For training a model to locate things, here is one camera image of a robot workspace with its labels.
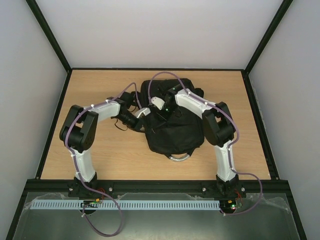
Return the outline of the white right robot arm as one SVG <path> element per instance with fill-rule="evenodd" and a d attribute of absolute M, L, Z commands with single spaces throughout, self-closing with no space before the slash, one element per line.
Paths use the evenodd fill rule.
<path fill-rule="evenodd" d="M 208 101 L 190 89 L 184 89 L 180 84 L 163 90 L 160 100 L 151 98 L 162 112 L 168 113 L 176 107 L 183 107 L 202 120 L 203 133 L 206 140 L 214 146 L 217 162 L 217 188 L 224 195 L 229 196 L 236 189 L 239 176 L 236 173 L 233 156 L 235 127 L 229 108 L 224 102 Z"/>

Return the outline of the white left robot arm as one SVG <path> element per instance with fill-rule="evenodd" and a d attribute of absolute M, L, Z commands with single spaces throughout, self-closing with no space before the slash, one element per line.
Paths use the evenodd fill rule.
<path fill-rule="evenodd" d="M 139 94 L 123 92 L 120 97 L 109 97 L 104 102 L 88 107 L 73 105 L 67 114 L 59 138 L 69 150 L 75 166 L 75 177 L 85 183 L 97 178 L 91 157 L 97 125 L 106 119 L 121 121 L 128 129 L 142 133 L 143 120 L 129 110 L 135 106 L 142 109 Z"/>

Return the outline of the black student bag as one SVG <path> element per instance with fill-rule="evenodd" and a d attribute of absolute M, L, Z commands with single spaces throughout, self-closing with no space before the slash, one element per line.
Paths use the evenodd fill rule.
<path fill-rule="evenodd" d="M 178 79 L 145 80 L 142 82 L 138 99 L 143 108 L 149 106 L 148 95 L 161 98 L 162 91 L 179 84 Z M 145 137 L 151 151 L 165 155 L 174 162 L 188 159 L 195 149 L 205 141 L 202 120 L 183 107 L 176 107 L 175 118 L 163 120 L 159 112 L 152 111 L 142 119 L 145 122 Z"/>

